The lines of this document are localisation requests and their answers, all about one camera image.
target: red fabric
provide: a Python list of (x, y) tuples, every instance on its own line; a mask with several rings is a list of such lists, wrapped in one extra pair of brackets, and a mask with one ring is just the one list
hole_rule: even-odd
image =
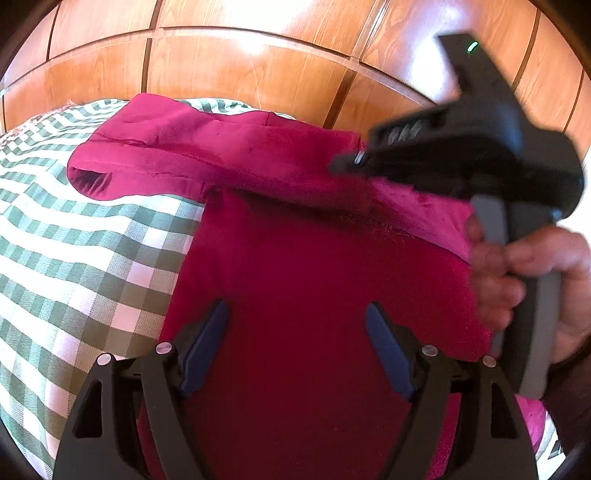
[(71, 184), (95, 200), (172, 193), (203, 202), (214, 185), (380, 220), (464, 260), (469, 205), (360, 177), (333, 177), (328, 162), (362, 147), (359, 135), (269, 112), (203, 113), (142, 93), (78, 146)]
[[(206, 385), (183, 407), (217, 479), (373, 479), (408, 406), (371, 349), (367, 304), (380, 301), (394, 322), (448, 355), (475, 359), (488, 349), (469, 267), (452, 254), (467, 255), (468, 209), (380, 181), (329, 177), (327, 162), (359, 148), (356, 135), (259, 112), (219, 118), (136, 97), (76, 149), (69, 178), (100, 199), (207, 200), (160, 339), (174, 338), (215, 298), (229, 302)], [(457, 406), (450, 402), (431, 478), (445, 467)], [(544, 410), (521, 406), (539, 442)], [(140, 425), (151, 472), (162, 478)]]

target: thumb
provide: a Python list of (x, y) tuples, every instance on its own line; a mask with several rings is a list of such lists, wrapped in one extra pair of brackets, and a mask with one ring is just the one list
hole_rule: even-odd
[(545, 226), (507, 245), (504, 254), (511, 270), (524, 277), (555, 270), (572, 280), (584, 280), (591, 271), (587, 240), (556, 225)]

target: gingham cloth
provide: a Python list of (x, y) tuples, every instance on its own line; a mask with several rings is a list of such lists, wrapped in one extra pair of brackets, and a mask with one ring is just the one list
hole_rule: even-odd
[(126, 103), (72, 106), (0, 139), (0, 417), (45, 478), (95, 358), (154, 345), (203, 211), (169, 195), (95, 202), (69, 185), (72, 151)]

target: finger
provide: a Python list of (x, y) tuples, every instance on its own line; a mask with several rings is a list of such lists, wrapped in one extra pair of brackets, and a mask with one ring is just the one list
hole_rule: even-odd
[(479, 243), (472, 248), (470, 258), (475, 275), (501, 276), (509, 271), (504, 249), (501, 245)]
[(474, 293), (481, 305), (512, 309), (525, 298), (525, 285), (514, 277), (473, 276)]
[(509, 326), (513, 319), (513, 310), (479, 305), (478, 318), (484, 326), (490, 328), (493, 332), (497, 332)]
[(472, 245), (482, 242), (484, 239), (482, 226), (475, 215), (472, 215), (466, 222), (466, 236)]
[(585, 280), (591, 271), (587, 240), (579, 233), (554, 225), (507, 245), (505, 258), (514, 273), (528, 277), (556, 270), (573, 280)]

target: black handle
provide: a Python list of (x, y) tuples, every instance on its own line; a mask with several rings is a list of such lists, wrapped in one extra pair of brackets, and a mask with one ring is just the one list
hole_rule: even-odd
[[(553, 225), (559, 212), (546, 206), (514, 202), (484, 195), (472, 199), (488, 241), (506, 244), (538, 228)], [(525, 299), (514, 309), (513, 321), (495, 336), (492, 353), (516, 393), (527, 398), (543, 396), (550, 355), (560, 317), (561, 275), (550, 272), (538, 278), (522, 278)]]

